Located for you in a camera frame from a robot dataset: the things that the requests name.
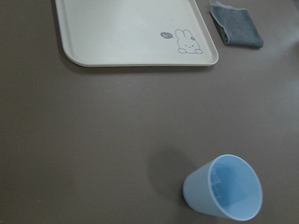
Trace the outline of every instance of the cartoon rabbit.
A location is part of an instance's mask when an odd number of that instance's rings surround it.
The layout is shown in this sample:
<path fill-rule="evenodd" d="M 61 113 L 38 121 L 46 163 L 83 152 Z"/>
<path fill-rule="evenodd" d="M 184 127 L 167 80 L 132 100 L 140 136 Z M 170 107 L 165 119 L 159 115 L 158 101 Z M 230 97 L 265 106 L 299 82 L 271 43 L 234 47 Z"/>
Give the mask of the cartoon rabbit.
<path fill-rule="evenodd" d="M 202 54 L 202 50 L 199 49 L 199 44 L 189 30 L 177 29 L 176 36 L 178 38 L 179 53 Z"/>

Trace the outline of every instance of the blue cup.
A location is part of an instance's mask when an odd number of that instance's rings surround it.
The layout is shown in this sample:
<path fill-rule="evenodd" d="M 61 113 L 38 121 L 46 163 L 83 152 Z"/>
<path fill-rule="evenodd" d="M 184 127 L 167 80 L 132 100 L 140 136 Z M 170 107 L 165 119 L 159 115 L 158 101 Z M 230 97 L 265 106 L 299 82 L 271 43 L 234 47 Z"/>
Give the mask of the blue cup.
<path fill-rule="evenodd" d="M 262 207 L 263 193 L 253 168 L 235 155 L 222 155 L 187 176 L 183 185 L 187 204 L 195 211 L 252 219 Z"/>

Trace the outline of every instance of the gray speech bubble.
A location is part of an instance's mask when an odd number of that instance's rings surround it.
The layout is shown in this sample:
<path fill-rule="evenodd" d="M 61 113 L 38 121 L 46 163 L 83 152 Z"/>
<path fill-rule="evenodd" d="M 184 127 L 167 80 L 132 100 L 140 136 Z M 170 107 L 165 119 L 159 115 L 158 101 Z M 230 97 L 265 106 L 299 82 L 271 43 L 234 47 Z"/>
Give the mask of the gray speech bubble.
<path fill-rule="evenodd" d="M 161 37 L 165 38 L 165 39 L 170 39 L 170 38 L 173 38 L 173 35 L 170 34 L 170 33 L 166 33 L 166 32 L 163 32 L 160 34 Z"/>

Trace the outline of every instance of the rabbit drawing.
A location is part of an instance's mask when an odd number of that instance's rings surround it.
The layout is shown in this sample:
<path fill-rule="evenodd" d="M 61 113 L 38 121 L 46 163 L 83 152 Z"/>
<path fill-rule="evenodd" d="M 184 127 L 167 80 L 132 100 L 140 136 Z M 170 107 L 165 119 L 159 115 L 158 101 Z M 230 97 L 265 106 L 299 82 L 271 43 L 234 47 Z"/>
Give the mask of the rabbit drawing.
<path fill-rule="evenodd" d="M 199 48 L 199 44 L 189 30 L 177 29 L 176 36 L 178 38 L 179 53 L 202 54 L 202 50 Z"/>

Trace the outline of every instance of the gray cloth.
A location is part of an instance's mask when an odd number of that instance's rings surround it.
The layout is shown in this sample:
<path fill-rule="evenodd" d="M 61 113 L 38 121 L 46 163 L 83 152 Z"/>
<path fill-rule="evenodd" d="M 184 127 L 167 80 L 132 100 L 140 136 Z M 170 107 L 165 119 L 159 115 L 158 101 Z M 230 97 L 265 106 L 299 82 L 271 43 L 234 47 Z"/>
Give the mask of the gray cloth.
<path fill-rule="evenodd" d="M 211 3 L 211 13 L 218 25 L 223 41 L 232 45 L 255 48 L 263 46 L 263 40 L 245 8 L 233 8 L 216 1 Z"/>

